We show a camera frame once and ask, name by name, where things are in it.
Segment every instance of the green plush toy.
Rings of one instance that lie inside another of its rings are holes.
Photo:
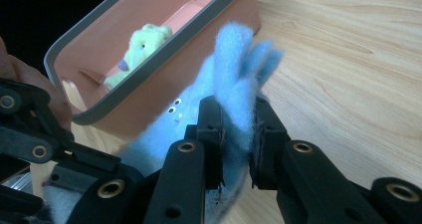
[[[136,67],[143,63],[172,35],[168,26],[146,24],[135,31],[129,41],[129,48],[117,64],[118,72],[105,79],[105,85],[111,90],[126,78]]]

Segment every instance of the table surface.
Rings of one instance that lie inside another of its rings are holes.
[[[264,93],[291,138],[318,145],[366,188],[386,176],[422,187],[422,0],[258,0],[258,6],[255,39],[286,51]],[[73,132],[78,142],[107,152],[121,144],[89,126],[74,124]],[[283,223],[276,192],[248,182],[224,223]]]

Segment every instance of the screw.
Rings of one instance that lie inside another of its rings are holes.
[[[11,96],[3,96],[0,98],[0,106],[3,109],[11,109],[15,105],[15,99]]]

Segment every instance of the pink plastic container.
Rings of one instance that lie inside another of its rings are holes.
[[[75,123],[132,139],[193,82],[228,21],[258,31],[257,0],[105,0],[51,47],[45,66]],[[168,25],[173,36],[109,91],[102,80],[147,23]]]

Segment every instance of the hand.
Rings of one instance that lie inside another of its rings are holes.
[[[39,87],[49,93],[49,108],[59,124],[71,130],[72,111],[65,96],[39,71],[28,66],[14,56],[7,54],[6,46],[0,37],[0,78]]]

